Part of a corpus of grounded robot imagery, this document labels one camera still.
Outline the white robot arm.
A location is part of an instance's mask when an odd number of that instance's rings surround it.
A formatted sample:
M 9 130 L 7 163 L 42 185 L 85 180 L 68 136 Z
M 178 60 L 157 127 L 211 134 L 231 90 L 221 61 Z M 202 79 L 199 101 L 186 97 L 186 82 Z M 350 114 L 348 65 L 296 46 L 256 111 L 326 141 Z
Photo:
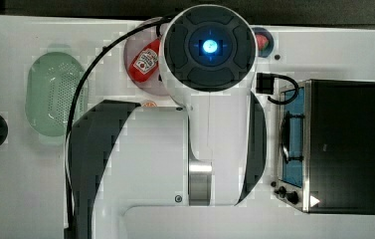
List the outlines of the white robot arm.
M 160 22 L 169 105 L 104 100 L 67 129 L 65 239 L 128 239 L 131 208 L 234 206 L 257 183 L 248 169 L 266 148 L 266 122 L 252 92 L 252 28 L 210 4 Z

